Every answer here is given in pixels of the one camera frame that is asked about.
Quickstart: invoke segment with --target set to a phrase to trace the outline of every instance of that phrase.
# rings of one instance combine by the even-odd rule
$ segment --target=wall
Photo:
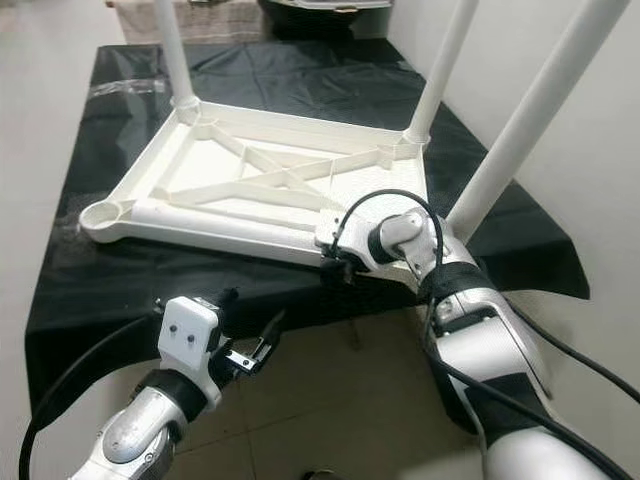
[[[397,0],[389,39],[423,75],[455,2]],[[481,0],[445,94],[490,147],[578,0]],[[640,386],[640,4],[623,18],[541,139],[518,180],[574,239],[593,298],[515,297],[561,338]],[[640,475],[640,410],[584,368],[549,354],[558,410]]]
[[[30,416],[23,353],[29,305],[96,47],[123,39],[115,11],[100,0],[0,3],[0,479],[14,480]],[[136,378],[126,373],[99,382],[39,436],[32,478],[67,478],[83,461],[96,427]]]

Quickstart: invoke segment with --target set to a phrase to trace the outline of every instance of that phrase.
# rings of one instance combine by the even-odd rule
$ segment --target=black plastic sheet
[[[201,99],[241,107],[404,129],[424,85],[384,40],[187,46]],[[148,314],[156,298],[208,296],[237,287],[229,312],[235,337],[255,336],[282,308],[299,328],[412,305],[403,285],[358,278],[353,286],[317,270],[221,252],[124,239],[94,244],[78,214],[106,197],[171,107],[157,46],[98,50],[84,115],[38,280],[26,332],[32,405],[97,340]],[[426,153],[429,200],[444,216],[486,151],[441,106]],[[517,184],[502,195],[470,242],[501,289],[541,289],[587,298],[571,240]],[[156,356],[157,323],[87,366],[51,405],[52,421],[100,376]]]

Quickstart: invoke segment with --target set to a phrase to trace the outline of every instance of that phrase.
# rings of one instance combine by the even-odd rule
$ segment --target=black wire
[[[333,243],[331,244],[331,249],[330,249],[331,254],[334,256],[334,258],[337,256],[338,240],[340,240],[340,236],[344,231],[344,227],[347,224],[347,221],[349,220],[351,215],[353,215],[353,212],[355,212],[356,208],[358,208],[367,200],[374,197],[379,197],[380,195],[399,195],[401,197],[410,198],[411,200],[416,202],[418,205],[420,205],[422,208],[424,208],[424,210],[427,212],[427,214],[431,218],[431,221],[433,222],[433,227],[436,232],[436,266],[434,268],[434,275],[437,276],[438,272],[440,271],[440,268],[442,267],[442,258],[444,256],[443,255],[444,239],[442,236],[442,226],[440,225],[438,214],[436,213],[435,209],[431,205],[429,205],[427,201],[422,197],[416,195],[415,193],[408,192],[406,190],[400,190],[398,188],[385,188],[382,190],[376,190],[375,192],[368,193],[365,196],[356,200],[356,202],[353,205],[351,205],[351,207],[349,207],[347,212],[344,214],[344,217],[342,217],[342,221],[338,226],[338,231],[336,232],[333,239]]]
[[[586,458],[591,460],[591,462],[593,462],[598,468],[600,468],[600,470],[602,470],[612,479],[633,480],[633,478],[620,466],[618,466],[613,460],[611,460],[596,447],[591,445],[589,442],[575,434],[564,425],[556,422],[551,418],[540,415],[539,413],[531,410],[522,403],[505,395],[500,390],[497,390],[485,383],[479,382],[472,377],[462,373],[460,370],[457,370],[456,368],[441,360],[432,350],[426,349],[426,352],[429,359],[440,366],[442,369],[444,369],[447,374],[458,379],[470,388],[482,391],[489,398],[503,404],[511,410],[514,410],[521,415],[529,418],[530,420],[533,420],[539,425],[545,427],[551,433],[557,435],[567,445],[573,447]]]
[[[578,352],[577,350],[574,350],[566,343],[554,337],[553,335],[551,335],[551,333],[547,332],[540,325],[534,322],[531,319],[531,317],[529,317],[526,313],[524,313],[520,308],[515,306],[513,302],[509,300],[507,301],[509,302],[511,309],[522,319],[524,323],[526,323],[531,328],[531,330],[536,332],[538,335],[540,335],[542,338],[544,338],[547,342],[549,342],[551,345],[556,347],[561,352],[569,355],[574,360],[577,360],[578,362],[582,363],[586,367],[589,367],[591,370],[593,370],[597,374],[609,380],[611,383],[617,386],[620,390],[622,390],[624,393],[629,395],[633,400],[635,400],[637,403],[640,404],[640,392],[638,392],[638,390],[636,390],[633,386],[631,386],[626,380],[620,378],[618,375],[616,375],[606,367],[600,365],[595,360],[590,359],[586,355]]]
[[[47,390],[47,392],[40,400],[40,403],[38,403],[38,406],[36,407],[33,416],[31,417],[31,421],[29,422],[29,426],[27,427],[27,431],[25,432],[22,439],[22,445],[20,447],[20,460],[18,462],[19,480],[29,480],[30,478],[29,470],[31,466],[31,453],[33,451],[33,444],[35,443],[36,434],[38,433],[38,431],[40,431],[40,424],[47,411],[47,407],[49,407],[50,403],[55,401],[56,396],[64,390],[69,380],[71,380],[77,373],[78,368],[103,348],[109,346],[109,344],[113,340],[116,340],[117,338],[127,333],[129,330],[132,330],[140,324],[154,318],[156,318],[154,315],[140,317],[104,337],[98,343],[89,348],[89,350],[87,350],[84,354],[82,354],[80,358],[73,362],[73,364],[69,368],[67,368],[65,372],[60,375],[60,377],[58,377],[56,382],[49,388],[49,390]]]

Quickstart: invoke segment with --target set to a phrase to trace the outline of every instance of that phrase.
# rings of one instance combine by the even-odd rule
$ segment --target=tiled floor
[[[170,480],[481,478],[474,441],[446,417],[405,314],[289,332],[256,377],[224,392],[181,444]]]

